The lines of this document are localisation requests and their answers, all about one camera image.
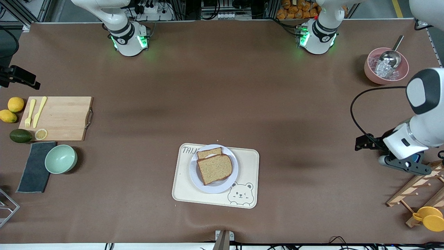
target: green avocado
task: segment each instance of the green avocado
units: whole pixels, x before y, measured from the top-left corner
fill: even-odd
[[[32,134],[24,129],[15,129],[11,131],[9,138],[11,138],[13,142],[26,143],[32,140]]]

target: folded cloth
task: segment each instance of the folded cloth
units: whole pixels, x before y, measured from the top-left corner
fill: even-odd
[[[43,193],[48,183],[49,172],[45,167],[45,157],[56,146],[55,141],[31,144],[28,161],[16,193]]]

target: white plate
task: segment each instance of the white plate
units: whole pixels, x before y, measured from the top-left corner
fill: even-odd
[[[197,166],[197,160],[198,160],[197,152],[209,150],[209,149],[215,149],[215,148],[222,148],[222,153],[226,154],[226,155],[228,155],[228,157],[230,157],[231,163],[233,164],[233,172],[225,180],[214,181],[214,182],[205,186],[203,184],[202,176],[201,176],[199,168]],[[238,161],[237,161],[236,157],[234,156],[233,152],[231,150],[229,150],[228,148],[226,148],[222,145],[217,145],[217,144],[211,144],[211,145],[204,146],[201,149],[199,149],[197,152],[193,155],[193,158],[191,159],[191,162],[190,162],[190,176],[191,176],[191,180],[193,181],[194,185],[198,189],[202,190],[205,193],[209,193],[209,194],[218,194],[218,193],[222,193],[222,192],[228,190],[231,187],[231,185],[238,178],[238,173],[239,173]]]

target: halved lemon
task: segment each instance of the halved lemon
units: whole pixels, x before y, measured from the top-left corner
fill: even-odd
[[[39,129],[36,131],[35,137],[36,141],[41,141],[48,136],[48,131],[46,129]]]

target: wooden rack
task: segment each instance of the wooden rack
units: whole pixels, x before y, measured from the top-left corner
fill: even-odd
[[[404,201],[405,197],[418,195],[416,189],[422,187],[429,187],[431,183],[429,180],[437,179],[444,183],[444,175],[440,174],[444,170],[442,161],[434,161],[429,164],[432,172],[429,175],[424,176],[414,176],[407,184],[405,184],[395,195],[393,195],[388,201],[387,205],[392,207],[394,205],[402,204],[411,213],[414,213],[413,209]],[[444,187],[441,188],[428,202],[423,206],[433,206],[436,208],[441,208],[444,206]],[[420,222],[415,220],[413,216],[405,223],[409,227],[420,226]]]

